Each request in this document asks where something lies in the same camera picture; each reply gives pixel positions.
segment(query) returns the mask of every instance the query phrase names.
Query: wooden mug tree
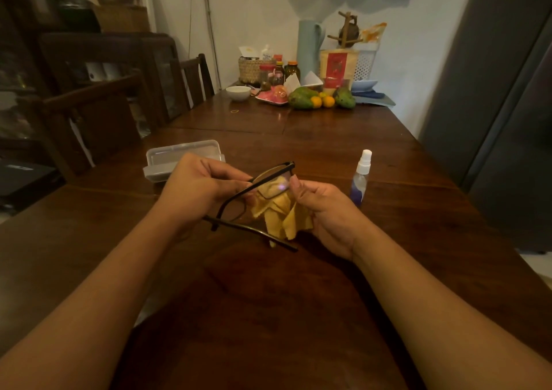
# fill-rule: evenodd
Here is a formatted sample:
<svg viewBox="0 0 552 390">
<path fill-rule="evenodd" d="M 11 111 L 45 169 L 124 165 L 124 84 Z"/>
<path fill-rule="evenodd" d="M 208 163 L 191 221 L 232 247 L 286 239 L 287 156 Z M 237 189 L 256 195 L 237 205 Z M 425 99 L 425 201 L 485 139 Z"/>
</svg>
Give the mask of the wooden mug tree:
<svg viewBox="0 0 552 390">
<path fill-rule="evenodd" d="M 338 40 L 339 43 L 341 44 L 341 48 L 347 48 L 347 47 L 352 47 L 355 43 L 358 43 L 360 41 L 362 41 L 362 38 L 358 38 L 358 39 L 351 39 L 349 40 L 349 25 L 350 25 L 350 21 L 353 20 L 353 24 L 356 28 L 353 29 L 353 36 L 351 38 L 355 38 L 355 37 L 358 37 L 359 35 L 359 30 L 358 30 L 358 26 L 357 26 L 357 16 L 356 15 L 351 15 L 350 14 L 350 11 L 347 11 L 346 14 L 342 13 L 341 11 L 339 11 L 339 15 L 341 15 L 342 17 L 345 17 L 345 24 L 343 25 L 343 28 L 341 28 L 341 31 L 340 31 L 340 36 L 339 37 L 336 37 L 336 36 L 328 36 L 328 38 L 331 38 L 332 40 Z"/>
</svg>

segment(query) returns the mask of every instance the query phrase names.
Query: round woven tray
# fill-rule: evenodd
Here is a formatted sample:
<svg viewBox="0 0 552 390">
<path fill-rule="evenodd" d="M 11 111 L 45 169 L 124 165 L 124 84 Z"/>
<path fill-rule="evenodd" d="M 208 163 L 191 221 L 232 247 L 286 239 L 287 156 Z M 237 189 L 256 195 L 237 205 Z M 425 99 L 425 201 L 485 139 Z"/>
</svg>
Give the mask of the round woven tray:
<svg viewBox="0 0 552 390">
<path fill-rule="evenodd" d="M 260 69 L 262 64 L 276 65 L 275 60 L 246 60 L 243 57 L 238 59 L 239 81 L 243 84 L 260 83 Z"/>
</svg>

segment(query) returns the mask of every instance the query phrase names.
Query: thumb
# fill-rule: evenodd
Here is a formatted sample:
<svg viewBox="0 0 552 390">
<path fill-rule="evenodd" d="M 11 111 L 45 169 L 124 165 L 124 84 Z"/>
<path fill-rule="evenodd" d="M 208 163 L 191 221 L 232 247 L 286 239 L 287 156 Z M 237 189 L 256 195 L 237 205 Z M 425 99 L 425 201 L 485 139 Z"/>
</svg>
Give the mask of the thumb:
<svg viewBox="0 0 552 390">
<path fill-rule="evenodd" d="M 230 198 L 232 195 L 237 194 L 238 192 L 244 190 L 249 185 L 251 185 L 250 182 L 238 181 L 236 179 L 231 179 L 231 180 L 213 179 L 213 180 L 217 184 L 217 189 L 216 189 L 217 200 Z"/>
<path fill-rule="evenodd" d="M 308 191 L 305 188 L 297 175 L 293 175 L 289 179 L 289 189 L 292 191 L 293 196 L 300 205 L 304 205 L 306 208 L 312 211 L 323 211 L 325 197 Z"/>
</svg>

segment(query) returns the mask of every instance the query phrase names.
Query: orange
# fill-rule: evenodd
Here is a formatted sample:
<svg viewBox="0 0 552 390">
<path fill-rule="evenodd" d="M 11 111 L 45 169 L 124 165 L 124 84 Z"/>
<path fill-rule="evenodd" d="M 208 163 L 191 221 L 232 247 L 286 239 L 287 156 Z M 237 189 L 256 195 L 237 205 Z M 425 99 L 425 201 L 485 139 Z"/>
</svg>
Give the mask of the orange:
<svg viewBox="0 0 552 390">
<path fill-rule="evenodd" d="M 313 108 L 320 108 L 322 106 L 322 98 L 319 96 L 313 96 L 311 102 L 313 103 Z"/>
<path fill-rule="evenodd" d="M 322 103 L 324 104 L 324 107 L 331 108 L 336 104 L 336 101 L 332 96 L 325 96 L 322 98 Z"/>
</svg>

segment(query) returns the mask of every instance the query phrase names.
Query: hand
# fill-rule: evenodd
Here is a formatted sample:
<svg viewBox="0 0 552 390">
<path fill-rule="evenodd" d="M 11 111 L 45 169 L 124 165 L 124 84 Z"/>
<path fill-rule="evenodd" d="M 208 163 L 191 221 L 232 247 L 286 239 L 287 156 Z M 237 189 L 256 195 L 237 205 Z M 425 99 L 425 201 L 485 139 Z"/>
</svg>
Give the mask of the hand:
<svg viewBox="0 0 552 390">
<path fill-rule="evenodd" d="M 187 228 L 216 203 L 251 185 L 250 179 L 227 163 L 187 153 L 170 175 L 153 210 L 174 220 L 178 228 Z"/>
<path fill-rule="evenodd" d="M 338 187 L 314 181 L 289 180 L 295 199 L 313 212 L 313 234 L 337 256 L 352 260 L 355 243 L 370 221 Z"/>
</svg>

